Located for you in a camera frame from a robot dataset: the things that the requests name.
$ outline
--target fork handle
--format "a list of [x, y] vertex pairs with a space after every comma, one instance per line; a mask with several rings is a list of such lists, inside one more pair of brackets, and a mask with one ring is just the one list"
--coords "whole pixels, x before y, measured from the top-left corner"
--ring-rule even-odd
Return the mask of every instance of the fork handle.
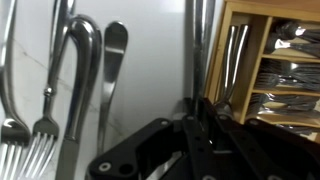
[[16, 0], [1, 1], [0, 98], [6, 117], [17, 117], [12, 91], [12, 36]]
[[49, 73], [47, 85], [44, 89], [44, 108], [43, 114], [50, 116], [53, 106], [53, 97], [57, 91], [58, 74], [61, 67], [62, 55], [68, 35], [68, 27], [72, 16], [74, 0], [55, 0], [53, 9]]
[[233, 55], [233, 49], [235, 46], [235, 39], [237, 37], [238, 26], [230, 26], [227, 36], [226, 47], [223, 55], [223, 68], [222, 68], [222, 78], [221, 78], [221, 90], [220, 90], [220, 100], [227, 98], [228, 91], [228, 78], [230, 78], [231, 72], [231, 60]]
[[65, 138], [79, 140], [100, 65], [102, 40], [98, 26], [84, 15], [71, 20], [70, 35], [77, 47], [78, 63]]
[[237, 80], [237, 74], [238, 74], [238, 69], [239, 69], [239, 63], [240, 60], [244, 54], [244, 48], [246, 45], [246, 42], [248, 40], [248, 35], [249, 35], [249, 25], [247, 24], [242, 24], [240, 26], [240, 31], [239, 31], [239, 36], [235, 45], [235, 51], [232, 56], [232, 61], [231, 61], [231, 70], [229, 72], [231, 73], [228, 77], [228, 89], [226, 92], [226, 99], [230, 99], [232, 96], [234, 86], [236, 84]]

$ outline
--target stainless steel utensil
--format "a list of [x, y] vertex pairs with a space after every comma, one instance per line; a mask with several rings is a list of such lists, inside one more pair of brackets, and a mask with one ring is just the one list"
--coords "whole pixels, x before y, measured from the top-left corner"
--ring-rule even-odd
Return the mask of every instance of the stainless steel utensil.
[[293, 109], [301, 111], [313, 110], [319, 97], [300, 96], [300, 95], [274, 95], [271, 93], [253, 94], [250, 99], [250, 105], [260, 103], [262, 106], [268, 102], [284, 104], [282, 109]]
[[260, 72], [292, 77], [301, 81], [303, 83], [301, 86], [304, 86], [304, 88], [316, 91], [319, 89], [320, 84], [319, 69], [320, 64], [318, 63], [292, 63], [289, 61], [276, 61], [270, 59], [263, 60], [260, 66]]
[[78, 51], [76, 80], [68, 123], [56, 173], [57, 180], [74, 179], [82, 126], [98, 73], [101, 56], [101, 34], [92, 19], [78, 15], [71, 19], [70, 36]]
[[320, 128], [313, 128], [307, 126], [292, 126], [292, 125], [283, 125], [283, 124], [276, 124], [277, 127], [285, 129], [295, 134], [299, 135], [306, 135], [309, 136], [313, 132], [320, 132]]
[[304, 109], [306, 104], [303, 101], [296, 100], [295, 103], [293, 101], [289, 101], [288, 104], [296, 106], [296, 108], [270, 108], [264, 105], [265, 100], [261, 100], [259, 98], [253, 97], [250, 100], [249, 108], [247, 111], [247, 115], [259, 115], [259, 114], [280, 114], [286, 116], [299, 116], [304, 118], [320, 118], [320, 112], [316, 110], [307, 110]]
[[215, 108], [219, 115], [229, 116], [233, 118], [233, 112], [230, 105], [230, 97], [232, 96], [234, 85], [237, 78], [238, 66], [243, 54], [245, 43], [248, 39], [249, 26], [241, 25], [240, 33], [233, 53], [233, 46], [237, 36], [237, 27], [230, 26], [226, 50], [224, 54], [223, 72], [222, 72], [222, 89], [220, 100], [215, 103]]
[[225, 52], [223, 56], [223, 68], [222, 68], [222, 79], [221, 79], [221, 90], [220, 99], [214, 104], [217, 109], [218, 114], [224, 114], [233, 118], [233, 113], [231, 110], [231, 105], [227, 97], [228, 86], [231, 75], [231, 60], [233, 55], [233, 49], [235, 45], [235, 39], [237, 37], [237, 26], [230, 26], [227, 36], [227, 42], [225, 47]]
[[210, 55], [215, 1], [193, 1], [193, 100], [191, 114], [198, 114], [198, 101], [204, 94], [207, 59]]
[[104, 152], [106, 126], [110, 105], [117, 84], [121, 63], [128, 43], [128, 32], [120, 22], [111, 23], [104, 34], [104, 65], [102, 99], [100, 104], [98, 155]]
[[12, 91], [12, 35], [16, 0], [1, 0], [0, 19], [0, 98], [5, 120], [1, 126], [0, 178], [15, 179], [23, 150], [28, 147], [30, 131], [16, 112]]
[[271, 33], [266, 42], [264, 52], [266, 54], [271, 54], [276, 49], [280, 48], [290, 48], [320, 58], [320, 43], [290, 43], [287, 41], [282, 41], [279, 39], [277, 34]]
[[320, 29], [304, 29], [296, 21], [280, 22], [275, 30], [282, 40], [291, 40], [299, 37], [311, 43], [320, 42]]
[[278, 85], [304, 88], [313, 91], [320, 91], [320, 84], [306, 83], [291, 76], [278, 75], [274, 73], [259, 73], [255, 82], [255, 88], [268, 89]]
[[65, 47], [69, 19], [74, 0], [55, 0], [52, 19], [49, 74], [44, 90], [43, 117], [33, 127], [33, 142], [22, 167], [20, 177], [41, 177], [56, 147], [59, 127], [52, 119], [51, 111], [57, 93], [57, 80]]

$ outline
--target fork tines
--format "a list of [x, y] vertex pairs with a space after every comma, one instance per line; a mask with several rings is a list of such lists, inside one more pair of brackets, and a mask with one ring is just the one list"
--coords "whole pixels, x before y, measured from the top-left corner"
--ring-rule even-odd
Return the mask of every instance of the fork tines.
[[34, 133], [32, 144], [19, 177], [40, 177], [55, 151], [56, 137], [47, 133]]
[[0, 177], [13, 180], [21, 159], [23, 145], [15, 143], [3, 143], [1, 145]]

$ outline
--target knife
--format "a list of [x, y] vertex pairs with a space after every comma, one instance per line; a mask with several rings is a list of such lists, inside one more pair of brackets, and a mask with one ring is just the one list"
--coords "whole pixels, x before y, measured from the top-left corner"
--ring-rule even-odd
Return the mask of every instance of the knife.
[[97, 153], [101, 155], [104, 152], [104, 143], [106, 135], [106, 126], [114, 90], [117, 84], [117, 78], [120, 71], [122, 59], [124, 57], [127, 43], [128, 32], [121, 22], [111, 23], [104, 34], [104, 66], [102, 99], [100, 104], [98, 147]]
[[89, 17], [74, 17], [69, 28], [69, 35], [77, 47], [78, 62], [56, 180], [74, 179], [82, 126], [99, 69], [102, 47], [100, 30]]

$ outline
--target black plastic object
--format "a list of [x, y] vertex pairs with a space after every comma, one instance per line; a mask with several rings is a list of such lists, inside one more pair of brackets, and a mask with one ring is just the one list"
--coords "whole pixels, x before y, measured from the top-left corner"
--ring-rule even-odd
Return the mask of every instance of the black plastic object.
[[93, 160], [89, 178], [143, 180], [180, 151], [161, 180], [320, 179], [318, 144], [257, 119], [240, 125], [208, 99], [199, 107], [200, 121], [154, 120]]

